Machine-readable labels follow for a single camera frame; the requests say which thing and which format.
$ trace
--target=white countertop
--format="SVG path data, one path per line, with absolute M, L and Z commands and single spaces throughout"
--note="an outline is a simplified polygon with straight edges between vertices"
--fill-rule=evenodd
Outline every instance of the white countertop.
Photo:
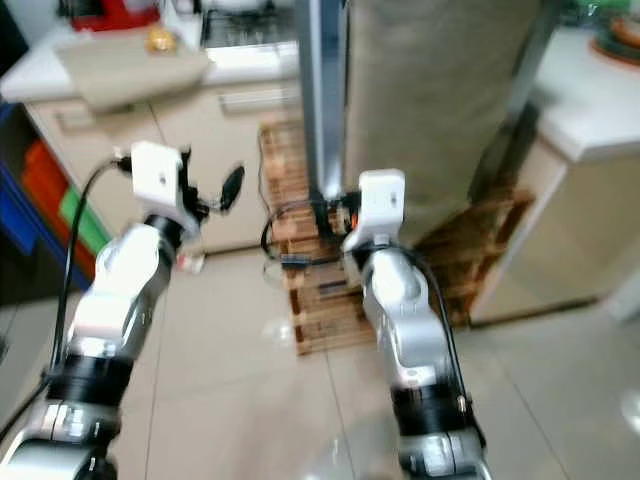
M 169 28 L 181 39 L 197 47 L 200 19 L 172 20 Z M 57 24 L 34 48 L 0 80 L 0 95 L 8 102 L 29 103 L 78 97 L 78 92 L 58 59 L 56 48 L 91 38 L 92 35 L 118 33 L 75 32 L 68 24 Z M 202 79 L 203 85 L 266 82 L 295 77 L 298 49 L 295 42 L 257 47 L 216 48 L 209 51 L 212 60 Z
M 538 132 L 573 162 L 640 153 L 640 68 L 593 51 L 592 38 L 557 30 L 533 97 Z

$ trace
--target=red object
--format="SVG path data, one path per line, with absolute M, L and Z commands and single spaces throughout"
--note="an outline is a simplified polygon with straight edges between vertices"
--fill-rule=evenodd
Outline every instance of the red object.
M 27 150 L 25 157 L 22 184 L 58 240 L 66 247 L 71 230 L 58 215 L 58 207 L 69 187 L 69 182 L 42 140 L 36 140 Z M 76 246 L 75 261 L 88 278 L 93 279 L 95 257 L 82 242 L 78 242 Z
M 127 30 L 144 27 L 160 20 L 158 7 L 152 5 L 144 10 L 130 12 L 125 0 L 102 0 L 104 15 L 71 17 L 71 25 L 76 30 Z

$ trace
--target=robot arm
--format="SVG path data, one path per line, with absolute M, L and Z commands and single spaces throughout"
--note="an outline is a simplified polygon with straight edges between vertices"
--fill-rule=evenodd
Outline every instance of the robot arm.
M 2 463 L 2 480 L 114 480 L 107 458 L 120 432 L 120 402 L 152 324 L 176 252 L 198 234 L 210 209 L 228 210 L 244 170 L 236 169 L 219 202 L 207 204 L 187 184 L 188 154 L 139 142 L 131 149 L 134 193 L 147 219 L 110 242 L 96 260 L 61 364 Z
M 394 245 L 403 221 L 404 175 L 360 176 L 358 224 L 343 243 L 361 276 L 400 432 L 398 455 L 411 478 L 484 478 L 484 437 L 460 376 L 453 340 L 429 305 L 415 257 Z

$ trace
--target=stove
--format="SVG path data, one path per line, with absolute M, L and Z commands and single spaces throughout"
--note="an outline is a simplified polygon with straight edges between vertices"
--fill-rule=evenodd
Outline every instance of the stove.
M 227 13 L 209 10 L 203 15 L 204 48 L 272 45 L 296 40 L 294 9 L 267 7 L 260 12 Z

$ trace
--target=kitchen cabinet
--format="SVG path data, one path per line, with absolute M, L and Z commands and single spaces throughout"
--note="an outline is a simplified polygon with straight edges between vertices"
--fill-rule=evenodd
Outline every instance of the kitchen cabinet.
M 26 106 L 40 134 L 78 188 L 98 164 L 113 156 L 114 147 L 126 151 L 138 140 L 162 141 L 148 103 L 100 115 L 80 99 Z M 131 179 L 115 171 L 107 172 L 94 184 L 89 204 L 111 235 L 119 234 L 142 215 Z
M 571 162 L 544 140 L 519 185 L 537 200 L 474 303 L 474 321 L 518 316 L 615 291 L 640 265 L 640 156 Z
M 201 196 L 220 193 L 228 173 L 238 164 L 245 179 L 228 215 L 212 215 L 190 250 L 214 252 L 259 244 L 267 217 L 259 193 L 258 132 L 263 122 L 300 115 L 295 82 L 203 88 L 151 103 L 162 140 L 191 147 L 189 177 Z

